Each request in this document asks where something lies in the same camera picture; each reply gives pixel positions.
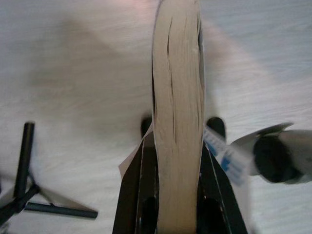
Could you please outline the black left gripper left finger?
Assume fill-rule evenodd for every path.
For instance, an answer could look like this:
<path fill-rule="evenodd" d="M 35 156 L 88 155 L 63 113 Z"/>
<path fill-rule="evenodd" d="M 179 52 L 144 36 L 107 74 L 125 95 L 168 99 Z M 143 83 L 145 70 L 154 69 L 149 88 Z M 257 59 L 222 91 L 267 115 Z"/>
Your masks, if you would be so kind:
<path fill-rule="evenodd" d="M 142 141 L 122 177 L 114 234 L 155 234 L 158 217 L 156 149 Z"/>

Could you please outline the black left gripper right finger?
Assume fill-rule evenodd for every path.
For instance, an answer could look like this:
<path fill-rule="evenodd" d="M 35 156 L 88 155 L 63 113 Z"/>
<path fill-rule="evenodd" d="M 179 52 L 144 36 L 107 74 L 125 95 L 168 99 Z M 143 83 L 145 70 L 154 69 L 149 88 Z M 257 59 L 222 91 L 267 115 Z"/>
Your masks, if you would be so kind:
<path fill-rule="evenodd" d="M 225 172 L 202 147 L 197 190 L 198 234 L 246 234 L 247 228 Z"/>

